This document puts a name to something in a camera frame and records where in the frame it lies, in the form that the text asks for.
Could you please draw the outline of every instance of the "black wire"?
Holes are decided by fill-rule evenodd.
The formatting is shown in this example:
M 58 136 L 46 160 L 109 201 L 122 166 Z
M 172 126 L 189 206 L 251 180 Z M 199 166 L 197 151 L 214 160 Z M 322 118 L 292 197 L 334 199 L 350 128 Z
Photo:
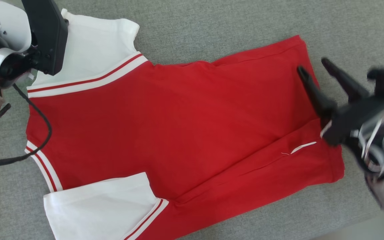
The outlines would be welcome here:
M 50 137 L 51 137 L 51 134 L 52 134 L 52 127 L 51 127 L 51 124 L 50 122 L 48 121 L 47 117 L 45 117 L 45 115 L 41 112 L 40 109 L 38 109 L 38 107 L 29 99 L 29 97 L 26 96 L 26 94 L 24 94 L 19 87 L 17 87 L 16 84 L 13 85 L 14 89 L 20 94 L 21 97 L 23 97 L 24 100 L 26 100 L 26 102 L 29 103 L 29 105 L 32 106 L 32 108 L 35 109 L 35 111 L 38 112 L 38 114 L 44 119 L 45 123 L 47 124 L 47 128 L 48 128 L 48 135 L 47 135 L 47 138 L 44 140 L 44 142 L 41 144 L 41 146 L 39 146 L 37 149 L 33 150 L 32 152 L 26 154 L 26 155 L 23 155 L 23 156 L 18 156 L 18 157 L 14 157 L 14 158 L 4 158 L 4 159 L 0 159 L 0 166 L 3 166 L 3 165 L 8 165 L 8 164 L 12 164 L 12 163 L 15 163 L 15 162 L 18 162 L 18 161 L 22 161 L 22 160 L 25 160 L 27 159 L 28 157 L 36 154 L 39 150 L 41 150 L 47 143 L 48 141 L 50 140 Z

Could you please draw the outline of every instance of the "white sleeve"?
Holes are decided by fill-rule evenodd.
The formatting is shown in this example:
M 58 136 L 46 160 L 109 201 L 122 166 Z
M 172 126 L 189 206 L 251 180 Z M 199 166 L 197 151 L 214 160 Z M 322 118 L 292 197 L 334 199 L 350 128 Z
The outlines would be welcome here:
M 146 173 L 44 196 L 56 240 L 133 240 L 167 205 L 152 193 Z
M 55 76 L 38 72 L 32 85 L 96 76 L 136 52 L 137 23 L 128 19 L 107 20 L 74 15 L 66 9 L 62 9 L 61 14 L 69 21 L 62 70 Z

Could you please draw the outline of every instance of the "red stripe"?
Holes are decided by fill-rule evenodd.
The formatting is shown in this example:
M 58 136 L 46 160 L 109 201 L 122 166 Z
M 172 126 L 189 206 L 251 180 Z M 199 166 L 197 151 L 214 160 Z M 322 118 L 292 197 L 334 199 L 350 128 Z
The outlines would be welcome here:
M 137 228 L 136 228 L 136 230 L 134 230 L 130 235 L 128 235 L 126 238 L 124 238 L 124 240 L 127 240 L 128 238 L 130 238 L 133 234 L 135 234 L 142 226 L 143 226 L 143 224 L 145 224 L 145 222 L 147 221 L 147 220 L 149 220 L 149 218 L 158 210 L 158 208 L 160 208 L 160 206 L 162 205 L 162 203 L 163 203 L 163 200 L 161 199 L 160 200 L 160 203 L 158 204 L 158 206 L 157 206 L 157 208 L 142 222 L 142 224 L 140 224 Z
M 27 149 L 29 152 L 32 152 L 32 149 L 29 148 L 28 146 L 26 147 L 26 149 Z M 40 157 L 38 154 L 35 154 L 35 156 L 36 156 L 36 157 L 38 158 L 38 160 L 41 162 L 42 167 L 44 167 L 44 170 L 45 170 L 45 172 L 47 173 L 48 178 L 50 179 L 51 185 L 53 186 L 53 190 L 56 192 L 56 191 L 57 191 L 57 189 L 56 189 L 56 185 L 54 184 L 54 181 L 53 181 L 53 179 L 51 178 L 51 175 L 50 175 L 50 173 L 49 173 L 49 171 L 48 171 L 48 169 L 47 169 L 47 166 L 44 164 L 44 162 L 42 161 L 41 157 Z
M 99 78 L 90 79 L 90 80 L 84 80 L 84 81 L 80 81 L 80 82 L 66 83 L 66 84 L 57 85 L 57 86 L 51 86 L 51 87 L 46 87 L 46 88 L 31 89 L 31 90 L 28 90 L 28 93 L 33 93 L 33 92 L 38 92 L 38 91 L 45 91 L 45 90 L 50 90 L 50 89 L 55 89 L 55 88 L 64 88 L 64 87 L 69 87 L 69 86 L 73 86 L 73 85 L 78 85 L 78 84 L 84 84 L 84 83 L 99 81 L 99 80 L 102 80 L 102 79 L 108 77 L 109 75 L 112 75 L 113 73 L 115 73 L 119 69 L 123 68 L 125 65 L 129 64 L 134 59 L 136 59 L 136 58 L 138 58 L 140 56 L 142 56 L 142 54 L 137 54 L 136 56 L 132 57 L 131 59 L 129 59 L 125 63 L 121 64 L 119 67 L 115 68 L 114 70 L 110 71 L 109 73 L 107 73 L 104 76 L 101 76 Z

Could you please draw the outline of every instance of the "gray couch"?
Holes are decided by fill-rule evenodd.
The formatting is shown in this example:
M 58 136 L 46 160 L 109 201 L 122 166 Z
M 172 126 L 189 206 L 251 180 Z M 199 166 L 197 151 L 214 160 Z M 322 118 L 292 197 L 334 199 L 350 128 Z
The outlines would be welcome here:
M 7 0 L 22 6 L 20 0 Z M 140 24 L 135 44 L 153 63 L 212 61 L 300 34 L 323 92 L 345 103 L 325 72 L 328 56 L 366 83 L 367 69 L 384 64 L 384 1 L 379 0 L 56 0 L 59 8 Z M 23 82 L 23 90 L 31 82 Z M 5 91 L 12 109 L 0 120 L 0 158 L 26 145 L 27 103 Z M 184 240 L 304 240 L 368 219 L 378 212 L 352 155 L 343 150 L 345 177 L 185 236 Z M 0 239 L 54 239 L 42 196 L 46 183 L 32 159 L 0 167 Z

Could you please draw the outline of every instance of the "red and white shirt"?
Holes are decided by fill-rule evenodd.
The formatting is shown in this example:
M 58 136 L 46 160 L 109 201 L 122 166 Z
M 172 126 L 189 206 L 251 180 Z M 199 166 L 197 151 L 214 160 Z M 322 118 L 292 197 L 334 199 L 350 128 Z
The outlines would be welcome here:
M 343 176 L 296 68 L 299 36 L 215 62 L 152 64 L 139 26 L 62 11 L 62 71 L 28 88 L 58 240 L 175 239 Z M 31 108 L 26 152 L 47 136 Z

